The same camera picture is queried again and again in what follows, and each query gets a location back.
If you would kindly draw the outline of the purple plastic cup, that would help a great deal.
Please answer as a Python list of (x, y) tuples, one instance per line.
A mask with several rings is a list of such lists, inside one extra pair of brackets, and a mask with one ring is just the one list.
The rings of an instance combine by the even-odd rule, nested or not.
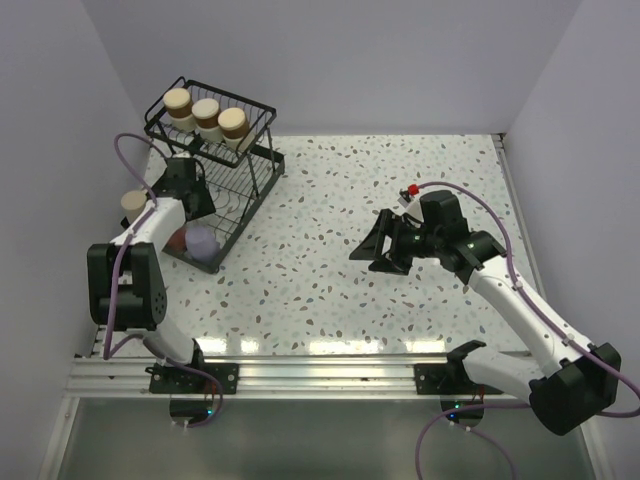
[(210, 263), (220, 251), (220, 243), (211, 230), (204, 226), (188, 227), (185, 233), (188, 254), (196, 261)]

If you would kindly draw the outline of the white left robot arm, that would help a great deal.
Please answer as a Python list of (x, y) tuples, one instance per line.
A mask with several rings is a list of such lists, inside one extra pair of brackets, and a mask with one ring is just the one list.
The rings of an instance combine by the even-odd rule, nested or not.
[(205, 386), (208, 369), (195, 360), (197, 342), (168, 316), (159, 254), (188, 221), (214, 212), (201, 163), (171, 157), (126, 230), (88, 249), (90, 315), (105, 328), (104, 359), (138, 339), (161, 361), (176, 364), (172, 379), (182, 390), (193, 393)]

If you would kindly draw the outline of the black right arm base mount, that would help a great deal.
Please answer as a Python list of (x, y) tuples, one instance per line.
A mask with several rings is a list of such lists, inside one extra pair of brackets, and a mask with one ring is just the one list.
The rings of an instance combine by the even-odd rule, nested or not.
[(479, 396), (501, 395), (502, 391), (472, 382), (465, 374), (455, 373), (446, 363), (413, 365), (415, 390), (418, 395)]

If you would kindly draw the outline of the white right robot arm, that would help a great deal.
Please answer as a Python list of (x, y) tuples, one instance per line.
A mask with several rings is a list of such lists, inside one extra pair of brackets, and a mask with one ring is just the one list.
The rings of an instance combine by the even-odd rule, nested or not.
[(529, 349), (531, 360), (503, 354), (481, 340), (450, 351), (442, 390), (484, 385), (530, 406), (542, 425), (565, 435), (611, 406), (621, 356), (594, 344), (555, 312), (509, 263), (508, 250), (490, 233), (473, 231), (457, 196), (439, 190), (405, 194), (407, 210), (382, 210), (352, 251), (369, 270), (406, 276), (414, 259), (435, 259), (484, 298)]

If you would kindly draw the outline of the steel cup with cork base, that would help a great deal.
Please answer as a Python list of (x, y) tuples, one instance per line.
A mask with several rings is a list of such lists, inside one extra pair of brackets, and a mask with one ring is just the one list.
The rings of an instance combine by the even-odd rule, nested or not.
[(172, 125), (185, 132), (196, 129), (196, 121), (192, 114), (193, 100), (185, 88), (173, 88), (163, 95), (163, 104)]

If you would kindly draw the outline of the beige plastic cup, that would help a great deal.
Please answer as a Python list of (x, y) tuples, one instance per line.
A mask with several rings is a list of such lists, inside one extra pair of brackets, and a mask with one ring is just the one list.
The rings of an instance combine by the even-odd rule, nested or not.
[(140, 216), (145, 209), (146, 203), (146, 193), (141, 190), (128, 191), (121, 197), (120, 205), (129, 224), (133, 224)]

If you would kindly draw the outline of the pink plastic cup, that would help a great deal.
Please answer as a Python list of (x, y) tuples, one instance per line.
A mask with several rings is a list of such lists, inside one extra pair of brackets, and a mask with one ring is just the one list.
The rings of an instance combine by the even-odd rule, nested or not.
[(169, 238), (166, 247), (171, 251), (182, 253), (186, 247), (186, 230), (184, 228), (178, 229)]

